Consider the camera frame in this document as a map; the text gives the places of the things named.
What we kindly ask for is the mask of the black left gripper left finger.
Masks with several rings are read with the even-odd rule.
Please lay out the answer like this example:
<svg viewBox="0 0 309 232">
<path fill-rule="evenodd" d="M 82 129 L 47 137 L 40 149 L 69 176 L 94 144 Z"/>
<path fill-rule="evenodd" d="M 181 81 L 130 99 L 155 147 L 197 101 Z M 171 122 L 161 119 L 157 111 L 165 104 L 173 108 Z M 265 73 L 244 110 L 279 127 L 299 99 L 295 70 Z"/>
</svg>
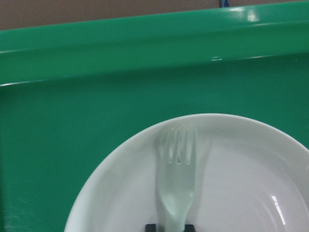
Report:
<svg viewBox="0 0 309 232">
<path fill-rule="evenodd" d="M 156 224 L 146 224 L 144 231 L 145 232 L 157 232 Z"/>
</svg>

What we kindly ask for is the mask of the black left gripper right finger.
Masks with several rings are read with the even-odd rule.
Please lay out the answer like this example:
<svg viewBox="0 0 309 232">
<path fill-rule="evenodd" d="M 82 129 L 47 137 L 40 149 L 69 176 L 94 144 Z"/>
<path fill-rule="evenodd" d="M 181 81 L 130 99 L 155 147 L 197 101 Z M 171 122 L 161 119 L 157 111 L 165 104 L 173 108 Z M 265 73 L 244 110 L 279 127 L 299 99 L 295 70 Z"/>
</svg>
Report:
<svg viewBox="0 0 309 232">
<path fill-rule="evenodd" d="M 193 224 L 185 224 L 184 232 L 195 232 Z"/>
</svg>

